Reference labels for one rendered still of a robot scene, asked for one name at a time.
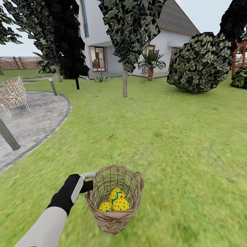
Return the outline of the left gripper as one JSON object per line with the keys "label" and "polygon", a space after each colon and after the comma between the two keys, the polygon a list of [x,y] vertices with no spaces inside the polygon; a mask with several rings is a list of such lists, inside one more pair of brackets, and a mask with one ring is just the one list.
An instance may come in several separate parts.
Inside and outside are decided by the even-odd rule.
{"label": "left gripper", "polygon": [[80,193],[86,193],[88,191],[91,191],[94,189],[94,181],[84,181],[85,182],[85,187]]}

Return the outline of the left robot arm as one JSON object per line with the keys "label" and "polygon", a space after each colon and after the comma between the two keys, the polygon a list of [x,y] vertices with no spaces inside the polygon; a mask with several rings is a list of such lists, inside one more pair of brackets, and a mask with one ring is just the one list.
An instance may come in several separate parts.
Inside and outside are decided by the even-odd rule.
{"label": "left robot arm", "polygon": [[80,193],[94,189],[95,172],[70,175],[49,206],[15,247],[57,247],[70,210]]}

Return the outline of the easter egg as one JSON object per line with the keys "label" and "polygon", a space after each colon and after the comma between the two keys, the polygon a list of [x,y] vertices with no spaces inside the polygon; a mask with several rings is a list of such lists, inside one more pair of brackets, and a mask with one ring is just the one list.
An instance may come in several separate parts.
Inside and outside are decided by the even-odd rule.
{"label": "easter egg", "polygon": [[117,198],[112,205],[113,205],[113,210],[111,212],[120,211],[120,210],[131,210],[131,205],[124,198]]}
{"label": "easter egg", "polygon": [[113,205],[108,201],[104,201],[103,203],[101,203],[98,210],[101,212],[110,212],[113,210]]}
{"label": "easter egg", "polygon": [[111,202],[112,204],[114,203],[114,201],[117,198],[124,198],[126,199],[126,201],[128,202],[127,196],[126,196],[126,192],[124,191],[123,188],[121,187],[116,187],[116,188],[112,188],[113,190],[110,191],[110,195],[108,197],[108,201]]}

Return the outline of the wicker basket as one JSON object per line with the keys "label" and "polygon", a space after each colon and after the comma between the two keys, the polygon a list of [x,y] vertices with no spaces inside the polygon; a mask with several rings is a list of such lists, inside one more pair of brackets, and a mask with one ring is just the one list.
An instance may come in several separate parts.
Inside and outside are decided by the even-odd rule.
{"label": "wicker basket", "polygon": [[[110,192],[105,193],[103,196],[97,199],[96,197],[96,194],[98,193],[97,187],[100,184],[97,177],[99,174],[103,176],[104,171],[107,171],[112,168],[117,169],[116,172],[120,172],[120,169],[125,170],[124,177],[126,177],[127,175],[130,175],[129,179],[130,180],[134,179],[136,183],[135,187],[132,187],[132,184],[129,184],[129,187],[126,190],[126,196],[128,196],[127,198],[129,199],[131,210],[120,210],[120,211],[114,211],[114,212],[101,212],[98,210],[103,200],[106,200],[107,197],[109,197]],[[140,180],[137,178],[138,175],[140,176]],[[84,193],[84,197],[86,198],[88,206],[94,215],[94,218],[96,220],[96,223],[98,224],[98,227],[100,228],[100,230],[103,231],[104,234],[114,234],[114,235],[120,234],[125,229],[131,217],[133,216],[133,214],[137,211],[137,209],[140,206],[141,197],[142,197],[141,194],[142,194],[142,189],[144,186],[144,178],[141,172],[137,171],[133,173],[132,171],[130,171],[127,167],[123,165],[119,165],[119,166],[109,165],[109,166],[105,166],[101,168],[100,170],[96,171],[96,176],[92,177],[90,180],[95,181],[94,183],[95,189]]]}

